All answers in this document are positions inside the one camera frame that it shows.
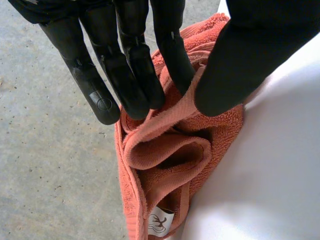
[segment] deer logo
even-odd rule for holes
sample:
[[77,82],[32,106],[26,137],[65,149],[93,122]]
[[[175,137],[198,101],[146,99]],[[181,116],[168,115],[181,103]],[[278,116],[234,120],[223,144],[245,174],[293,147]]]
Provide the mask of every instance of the deer logo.
[[152,223],[148,224],[148,229],[152,229],[157,234],[165,232],[167,229],[164,226],[164,223],[167,221],[167,218],[165,217],[163,221],[160,221],[159,217],[155,214],[151,214],[150,217],[153,218]]

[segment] terry cloth towel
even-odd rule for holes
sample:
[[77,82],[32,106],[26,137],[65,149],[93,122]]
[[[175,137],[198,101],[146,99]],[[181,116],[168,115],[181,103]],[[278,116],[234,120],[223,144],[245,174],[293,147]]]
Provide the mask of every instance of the terry cloth towel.
[[130,240],[166,239],[175,232],[187,216],[192,196],[243,125],[242,105],[207,117],[194,104],[197,82],[228,20],[217,13],[181,31],[197,71],[183,97],[157,50],[152,59],[166,96],[164,107],[151,110],[142,121],[130,119],[121,110],[120,121],[115,125],[115,145]]

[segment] towel fold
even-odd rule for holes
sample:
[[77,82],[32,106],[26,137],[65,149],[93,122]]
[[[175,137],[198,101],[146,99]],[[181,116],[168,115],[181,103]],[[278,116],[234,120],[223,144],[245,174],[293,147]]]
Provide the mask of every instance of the towel fold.
[[[115,125],[115,145],[131,240],[160,240],[175,232],[187,216],[192,196],[221,161],[243,125],[242,105],[207,117],[194,104],[197,83],[228,20],[224,14],[216,13],[181,31],[196,69],[183,97],[157,50],[152,60],[164,89],[165,105],[151,110],[142,121],[130,119],[121,110],[120,121]],[[155,210],[163,213],[162,218]]]

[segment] black finger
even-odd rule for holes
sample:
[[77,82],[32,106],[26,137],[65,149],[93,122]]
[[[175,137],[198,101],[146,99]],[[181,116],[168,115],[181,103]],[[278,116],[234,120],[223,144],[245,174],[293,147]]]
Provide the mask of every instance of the black finger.
[[151,109],[165,103],[165,94],[156,76],[144,32],[149,11],[148,0],[115,0],[122,47],[129,65],[146,95]]
[[157,45],[173,82],[181,94],[185,94],[195,75],[179,32],[185,0],[150,1]]
[[120,117],[119,108],[89,56],[78,18],[67,17],[40,26],[59,50],[99,121],[115,123]]
[[217,116],[242,103],[264,79],[320,31],[320,24],[221,31],[195,92],[203,114]]
[[80,14],[96,56],[128,115],[140,120],[147,116],[149,103],[118,44],[116,12],[112,1]]

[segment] towel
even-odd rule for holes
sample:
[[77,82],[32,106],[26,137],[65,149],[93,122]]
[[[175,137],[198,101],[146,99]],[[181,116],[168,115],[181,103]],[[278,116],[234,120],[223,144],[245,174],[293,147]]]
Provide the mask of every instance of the towel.
[[223,13],[216,13],[181,31],[196,70],[183,97],[157,50],[152,60],[166,96],[164,106],[151,110],[141,121],[132,120],[121,109],[120,120],[115,124],[115,146],[130,240],[161,240],[176,231],[187,216],[192,196],[221,161],[243,125],[242,105],[207,117],[194,103],[208,56],[228,20]]

